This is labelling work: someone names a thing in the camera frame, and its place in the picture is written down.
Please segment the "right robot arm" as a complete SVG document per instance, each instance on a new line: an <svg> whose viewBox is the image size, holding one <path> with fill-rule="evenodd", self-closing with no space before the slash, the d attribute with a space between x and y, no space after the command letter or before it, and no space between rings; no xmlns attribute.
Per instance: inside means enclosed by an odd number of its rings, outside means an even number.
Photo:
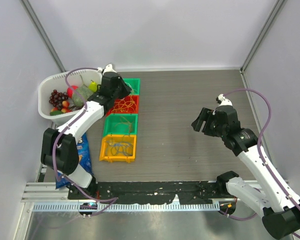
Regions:
<svg viewBox="0 0 300 240"><path fill-rule="evenodd" d="M250 170L262 191L246 183L233 171L217 177L216 193L223 198L233 195L249 206L267 232L276 240L300 230L300 196L280 176L267 158L258 138L249 128L242 128L231 104L215 110L202 108L191 124L196 132L219 137Z"/></svg>

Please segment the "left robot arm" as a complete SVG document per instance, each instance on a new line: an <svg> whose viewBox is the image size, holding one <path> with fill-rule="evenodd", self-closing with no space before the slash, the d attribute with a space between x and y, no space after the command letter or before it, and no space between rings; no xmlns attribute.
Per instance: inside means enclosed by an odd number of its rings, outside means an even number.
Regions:
<svg viewBox="0 0 300 240"><path fill-rule="evenodd" d="M115 101L127 97L132 89L112 65L101 73L100 89L84 100L82 109L59 128L47 128L43 133L40 161L54 170L57 181L68 180L83 198L96 196L97 180L79 163L77 143L83 134L114 106Z"/></svg>

